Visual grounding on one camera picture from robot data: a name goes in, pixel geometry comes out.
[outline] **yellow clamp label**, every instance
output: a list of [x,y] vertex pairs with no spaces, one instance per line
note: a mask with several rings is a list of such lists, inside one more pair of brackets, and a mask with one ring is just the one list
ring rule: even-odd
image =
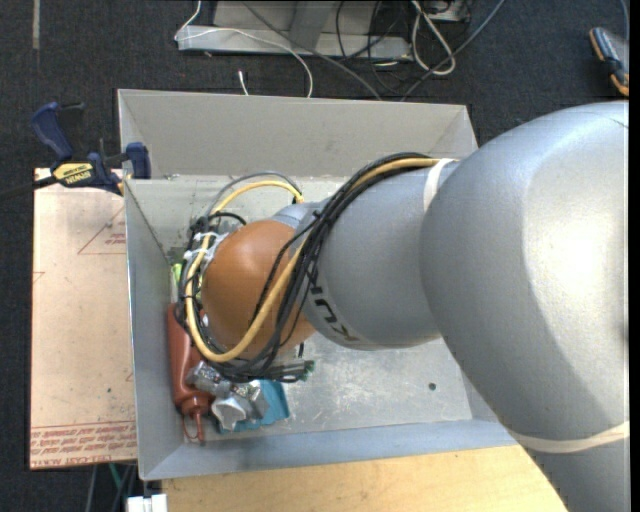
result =
[[58,181],[65,185],[73,185],[79,181],[84,181],[93,177],[93,166],[88,162],[71,162],[62,164],[53,171],[53,175]]

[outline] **cable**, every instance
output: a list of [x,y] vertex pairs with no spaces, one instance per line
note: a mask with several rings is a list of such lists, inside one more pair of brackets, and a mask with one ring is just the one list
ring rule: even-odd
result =
[[[214,357],[214,360],[211,363],[214,368],[216,368],[216,370],[226,378],[236,382],[249,381],[260,377],[269,378],[269,369],[275,361],[280,347],[283,345],[283,335],[286,324],[296,308],[296,304],[298,304],[298,311],[296,312],[294,325],[299,318],[302,304],[304,303],[308,292],[308,284],[310,282],[309,276],[312,275],[313,272],[317,272],[317,260],[322,244],[328,236],[332,226],[337,221],[339,215],[364,190],[375,185],[379,181],[400,172],[429,167],[435,162],[437,162],[437,160],[430,159],[417,153],[402,153],[380,159],[358,171],[331,197],[331,199],[326,202],[321,211],[314,212],[312,222],[309,223],[305,229],[292,237],[292,239],[281,248],[278,257],[272,266],[270,277],[267,279],[268,283],[265,284],[265,288],[268,291],[263,289],[263,295],[266,293],[264,303],[251,322],[251,326],[243,336],[240,344],[236,345],[228,352],[222,353],[219,350],[219,347],[215,345],[210,347],[207,345],[207,341],[205,341],[207,335],[203,332],[199,321],[200,315],[193,311],[193,309],[196,309],[197,307],[197,301],[194,299],[194,296],[197,293],[195,281],[198,279],[197,272],[200,267],[200,261],[203,258],[202,252],[194,253],[189,261],[185,263],[183,268],[187,269],[186,275],[184,278],[181,278],[181,282],[183,283],[181,289],[184,289],[185,312],[188,317],[186,322],[187,330],[191,334],[194,343],[201,353],[207,359],[210,359],[210,356]],[[220,212],[233,199],[233,197],[235,197],[235,194],[240,193],[243,193],[243,189],[229,195],[219,204],[216,203],[213,208],[214,214]],[[273,279],[276,269],[280,265],[282,256],[289,247],[293,246],[296,240],[303,236],[305,237],[304,241],[296,249],[295,253],[285,266],[284,271],[276,280],[273,288],[269,290],[269,282]],[[201,249],[206,249],[208,247],[209,238],[209,235],[203,237]],[[302,294],[302,302],[300,302],[301,292],[303,291],[302,287],[304,286],[305,281],[307,287],[305,292]],[[255,337],[255,334],[263,325],[264,318],[268,314],[271,314],[275,301],[279,297],[282,297],[282,301],[276,315],[276,327],[272,335],[267,340],[267,343],[257,355],[249,360],[234,358],[234,356],[239,356],[241,352],[253,341],[253,337]],[[289,330],[286,338],[284,339],[284,343],[286,343],[290,333],[291,331]],[[303,377],[307,368],[309,368],[309,366],[305,363],[302,371],[298,368],[294,373],[279,373],[278,376],[274,378],[281,382],[295,382]]]
[[[462,50],[464,50],[467,46],[469,46],[471,44],[471,42],[478,37],[478,35],[480,34],[480,32],[482,32],[482,30],[487,26],[487,24],[493,19],[493,17],[498,13],[498,11],[500,10],[500,8],[502,7],[502,5],[504,4],[505,0],[498,0],[498,3],[496,4],[496,6],[493,8],[493,10],[491,11],[491,13],[489,13],[489,15],[486,17],[486,19],[482,22],[482,24],[473,31],[473,33],[466,39],[466,41],[464,43],[462,43],[460,46],[458,46],[458,48],[456,48],[453,52],[452,55],[456,56],[458,55]],[[409,87],[409,89],[407,90],[407,92],[404,93],[404,96],[402,96],[402,98],[400,99],[400,101],[406,101],[409,96],[411,95],[411,93],[413,91],[415,91],[427,78],[429,78],[432,74],[434,69],[438,69],[440,66],[443,66],[444,64],[446,64],[449,61],[449,57],[447,57],[446,59],[444,59],[443,61],[441,61],[439,64],[433,66],[431,68],[430,71],[428,71],[427,73],[425,73],[424,75],[422,75],[420,78],[418,78],[418,80],[416,80],[416,82]]]
[[[304,198],[302,197],[302,195],[289,183],[283,183],[280,181],[261,181],[257,183],[249,183],[248,185],[245,185],[244,187],[232,192],[231,194],[229,194],[229,196],[227,196],[224,200],[222,200],[219,205],[213,207],[213,209],[211,210],[211,214],[215,214],[221,211],[222,209],[224,209],[231,201],[233,201],[239,195],[244,194],[245,192],[248,192],[249,190],[252,190],[254,188],[266,187],[266,186],[284,188],[289,192],[291,192],[298,202],[304,201]],[[210,240],[211,240],[211,235],[206,235],[203,238],[201,249],[208,246]],[[186,322],[189,327],[189,332],[191,333],[191,337],[193,338],[194,343],[196,344],[196,346],[198,347],[198,350],[200,350],[202,355],[207,359],[209,359],[210,361],[213,361],[216,363],[225,363],[239,356],[251,344],[258,330],[266,320],[267,315],[271,310],[271,306],[275,302],[277,293],[274,294],[273,296],[270,295],[267,298],[267,300],[264,303],[264,306],[261,308],[258,316],[256,317],[255,321],[251,324],[249,330],[247,331],[245,336],[242,338],[240,343],[238,343],[234,348],[232,348],[231,350],[225,353],[217,354],[209,349],[209,347],[206,345],[206,343],[200,336],[200,332],[196,322],[196,315],[194,311],[193,278],[195,277],[196,269],[202,263],[203,258],[204,258],[204,252],[203,251],[198,252],[195,260],[191,265],[189,265],[189,268],[187,270],[187,274],[186,274],[187,284],[185,286]],[[278,278],[278,281],[274,285],[273,291],[279,293],[279,291],[284,287],[291,271],[293,270],[293,264],[295,263],[295,259],[296,258],[294,255],[294,257],[289,262],[289,264],[287,264],[287,267],[285,267],[280,278]]]
[[336,36],[338,38],[338,44],[340,45],[340,52],[342,56],[347,59],[347,52],[344,51],[344,45],[342,44],[342,36],[340,35],[340,12],[342,12],[342,8],[344,7],[344,0],[340,2],[338,8],[336,9]]
[[342,33],[340,30],[340,13],[342,12],[342,8],[344,6],[345,2],[342,1],[340,2],[340,4],[338,5],[338,8],[336,9],[336,36],[338,38],[338,44],[340,45],[340,52],[342,53],[342,62],[345,62],[347,60],[353,59],[359,55],[362,55],[364,52],[371,52],[371,48],[373,48],[374,46],[376,46],[378,43],[380,43],[385,37],[387,37],[389,35],[389,33],[391,32],[391,30],[393,29],[393,27],[398,23],[398,21],[400,21],[400,14],[402,13],[402,11],[399,10],[399,15],[398,17],[395,19],[395,21],[391,24],[391,26],[386,30],[386,32],[384,34],[382,34],[381,36],[378,36],[378,38],[375,41],[371,41],[371,26],[373,25],[373,19],[375,18],[375,15],[378,11],[378,5],[376,5],[373,8],[372,14],[371,14],[371,21],[369,22],[369,33],[367,34],[367,44],[365,46],[363,46],[362,48],[360,48],[359,50],[355,51],[354,53],[352,53],[351,55],[347,55],[344,49],[344,45],[342,44]]
[[630,24],[630,21],[629,21],[629,8],[627,7],[626,0],[620,0],[620,3],[622,4],[622,12],[624,14],[624,39],[625,39],[625,41],[628,41],[629,37],[631,36],[631,24]]
[[302,194],[302,191],[300,190],[300,187],[296,184],[295,181],[293,181],[291,178],[289,178],[287,175],[282,174],[281,172],[278,171],[258,171],[258,172],[254,172],[251,174],[247,174],[245,176],[240,176],[239,178],[236,178],[232,181],[230,181],[229,183],[227,183],[224,187],[222,187],[220,189],[220,191],[214,196],[214,198],[209,202],[209,204],[206,206],[206,208],[204,209],[204,211],[202,212],[202,215],[207,215],[209,214],[209,212],[211,212],[211,210],[213,210],[213,207],[215,206],[215,204],[220,201],[220,198],[234,185],[237,185],[238,183],[241,183],[243,181],[246,180],[250,180],[253,178],[259,178],[261,176],[277,176],[278,178],[282,178],[284,181],[286,181],[287,183],[289,183],[293,188],[295,188],[298,193]]
[[[451,74],[453,70],[456,68],[456,59],[453,55],[453,52],[451,51],[451,48],[449,47],[449,44],[447,43],[445,38],[442,37],[442,34],[433,24],[433,21],[431,21],[427,13],[424,12],[424,9],[422,9],[422,6],[420,5],[420,3],[417,0],[412,0],[411,4],[415,7],[417,11],[416,20],[413,22],[413,30],[411,31],[411,45],[413,49],[413,57],[416,63],[425,71],[432,71],[434,75],[445,76],[445,75]],[[424,63],[424,61],[420,58],[420,55],[418,54],[418,45],[416,43],[418,39],[418,27],[420,26],[420,18],[425,20],[425,22],[427,23],[431,31],[434,33],[438,41],[440,41],[440,44],[442,45],[442,47],[447,52],[447,55],[448,55],[447,60],[451,61],[451,65],[444,71],[437,71],[437,68],[434,68],[433,70],[431,70],[429,66],[427,66]]]
[[98,465],[95,464],[93,466],[93,471],[91,472],[91,482],[89,484],[89,492],[87,494],[87,504],[84,507],[84,512],[90,512],[93,507],[93,492],[96,488],[96,477],[98,476]]
[[173,35],[173,40],[175,42],[178,42],[178,34],[180,33],[181,30],[183,30],[184,28],[188,27],[189,25],[191,25],[191,23],[193,22],[193,20],[195,20],[198,15],[200,14],[200,9],[202,8],[202,0],[198,0],[198,6],[196,7],[196,12],[193,13],[193,15],[191,16],[191,18],[189,18],[187,21],[185,21],[182,26],[177,30],[177,32]]
[[240,85],[242,86],[242,90],[244,91],[244,95],[245,96],[249,96],[249,91],[247,91],[247,86],[244,83],[244,74],[242,73],[241,69],[238,70],[238,78],[240,79]]
[[210,214],[213,215],[213,214],[219,212],[220,210],[222,210],[225,206],[227,206],[231,201],[233,201],[239,195],[242,195],[245,192],[248,192],[249,190],[253,190],[254,188],[262,188],[262,187],[283,188],[283,189],[288,190],[289,192],[291,192],[291,194],[293,194],[293,197],[296,199],[296,202],[304,203],[304,197],[302,196],[300,191],[297,190],[294,186],[292,186],[289,183],[284,183],[282,181],[273,181],[273,180],[257,181],[255,183],[249,183],[249,184],[245,185],[244,187],[239,188],[238,190],[235,190],[235,191],[231,192],[231,194],[229,194],[227,197],[225,197],[220,202],[219,206],[214,206],[211,209]]
[[376,79],[376,82],[378,82],[385,90],[387,90],[388,92],[392,93],[392,94],[397,94],[397,95],[402,95],[402,93],[400,91],[397,91],[396,89],[394,89],[393,87],[390,87],[388,84],[386,84],[384,82],[384,80],[382,80],[382,78],[380,78],[380,76],[378,75],[378,70],[376,69],[375,65],[373,64],[373,59],[371,58],[371,45],[369,44],[371,42],[371,33],[373,32],[373,22],[375,20],[376,17],[376,13],[378,12],[378,8],[380,7],[380,4],[382,2],[378,1],[376,2],[374,8],[373,8],[373,14],[371,15],[371,20],[369,21],[369,32],[367,34],[367,58],[369,59],[369,67],[371,69],[371,72],[373,73],[373,78]]
[[247,2],[242,2],[242,4],[249,10],[249,12],[251,12],[251,14],[253,14],[256,18],[258,18],[269,29],[273,30],[276,34],[280,35],[280,37],[283,37],[284,39],[289,41],[291,44],[293,44],[293,45],[295,45],[295,46],[297,46],[299,48],[302,48],[304,51],[309,52],[312,55],[315,55],[316,57],[320,57],[322,60],[324,60],[326,62],[330,62],[331,65],[340,68],[342,71],[347,73],[349,76],[351,76],[352,78],[354,78],[355,80],[360,82],[360,84],[362,86],[364,86],[374,96],[374,98],[376,98],[377,100],[382,101],[382,98],[378,94],[378,91],[376,91],[368,82],[363,80],[360,76],[358,76],[356,73],[351,71],[348,67],[340,64],[339,62],[337,62],[337,61],[335,61],[333,59],[330,59],[329,57],[327,57],[326,55],[323,55],[320,52],[317,52],[317,51],[315,51],[315,50],[313,50],[311,48],[307,48],[305,46],[302,46],[302,45],[298,44],[297,42],[295,42],[292,39],[290,39],[289,36],[287,36],[287,34],[285,34],[282,30],[278,30],[271,23],[269,23],[269,21],[267,19],[265,19],[264,16],[262,16],[259,12],[257,12],[255,9],[253,9],[253,7],[251,7]]
[[124,475],[122,476],[122,481],[120,486],[118,487],[118,492],[116,493],[116,497],[113,499],[113,504],[111,505],[111,512],[118,512],[118,505],[120,504],[120,496],[122,496],[122,491],[124,490],[124,486],[128,483],[131,472],[135,473],[133,469],[135,466],[127,466],[127,469],[124,470]]
[[181,43],[182,41],[188,41],[189,39],[196,39],[198,37],[203,37],[206,36],[207,34],[213,34],[215,32],[232,32],[234,34],[240,34],[244,37],[248,37],[249,39],[253,39],[254,41],[258,41],[261,43],[265,43],[265,44],[269,44],[271,46],[276,46],[277,48],[281,48],[284,51],[290,53],[291,55],[293,55],[296,60],[302,64],[302,67],[304,67],[304,70],[307,72],[307,76],[309,77],[309,91],[307,92],[307,98],[311,98],[311,95],[313,94],[313,75],[311,74],[311,70],[309,69],[309,66],[307,66],[307,63],[304,61],[304,59],[302,57],[300,57],[300,55],[295,52],[294,50],[292,50],[291,48],[289,48],[288,46],[285,46],[283,44],[280,43],[276,43],[275,41],[269,41],[268,39],[263,39],[262,37],[258,37],[258,36],[254,36],[253,34],[249,34],[248,32],[244,32],[243,30],[239,30],[237,28],[226,28],[226,27],[215,27],[215,28],[210,28],[205,30],[204,32],[200,32],[199,34],[192,34],[190,36],[185,36],[183,38],[177,39],[177,34],[174,36],[174,40],[177,43]]

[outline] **cardboard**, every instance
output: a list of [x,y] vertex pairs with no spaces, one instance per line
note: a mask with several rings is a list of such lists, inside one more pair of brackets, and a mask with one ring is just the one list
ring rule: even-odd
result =
[[31,469],[136,458],[124,200],[35,193]]

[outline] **red object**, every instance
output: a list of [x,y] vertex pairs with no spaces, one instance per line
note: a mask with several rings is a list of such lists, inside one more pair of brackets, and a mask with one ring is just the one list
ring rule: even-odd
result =
[[169,339],[173,402],[180,408],[183,416],[189,416],[196,422],[198,440],[204,442],[202,416],[209,412],[209,406],[214,397],[185,382],[187,372],[204,358],[192,346],[191,338],[176,320],[174,309],[175,304],[170,304],[167,309],[167,337]]

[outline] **blue clamp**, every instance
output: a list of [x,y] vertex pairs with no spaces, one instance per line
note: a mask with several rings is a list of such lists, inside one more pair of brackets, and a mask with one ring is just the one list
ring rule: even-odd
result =
[[36,182],[34,186],[60,183],[65,187],[95,187],[122,194],[122,180],[112,169],[127,160],[132,164],[133,178],[149,179],[149,152],[141,142],[132,142],[124,153],[111,157],[105,156],[103,151],[91,151],[86,158],[78,154],[77,148],[82,143],[79,137],[76,137],[78,140],[69,140],[67,132],[81,132],[79,127],[84,109],[84,104],[61,107],[54,101],[40,107],[31,116],[31,126],[38,139],[56,154],[56,161],[50,168],[52,178]]

